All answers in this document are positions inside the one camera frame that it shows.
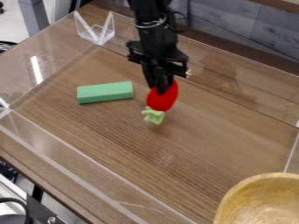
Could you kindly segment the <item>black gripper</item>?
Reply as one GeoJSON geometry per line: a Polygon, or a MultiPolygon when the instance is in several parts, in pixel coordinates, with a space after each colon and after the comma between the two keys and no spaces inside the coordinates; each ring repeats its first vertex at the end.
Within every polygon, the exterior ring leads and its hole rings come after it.
{"type": "Polygon", "coordinates": [[[163,75],[164,93],[174,84],[172,75],[186,78],[188,76],[188,56],[178,48],[178,34],[180,30],[175,25],[140,25],[138,29],[139,40],[128,40],[128,60],[143,68],[144,78],[150,88],[160,88],[160,74],[163,75]]]}

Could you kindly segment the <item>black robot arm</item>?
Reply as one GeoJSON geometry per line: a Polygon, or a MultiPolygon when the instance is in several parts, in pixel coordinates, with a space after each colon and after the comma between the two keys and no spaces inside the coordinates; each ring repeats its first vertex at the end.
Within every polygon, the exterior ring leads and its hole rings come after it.
{"type": "Polygon", "coordinates": [[[127,58],[143,68],[150,88],[162,95],[174,85],[174,76],[187,77],[188,56],[178,48],[176,14],[172,0],[127,0],[135,15],[139,40],[128,40],[127,58]]]}

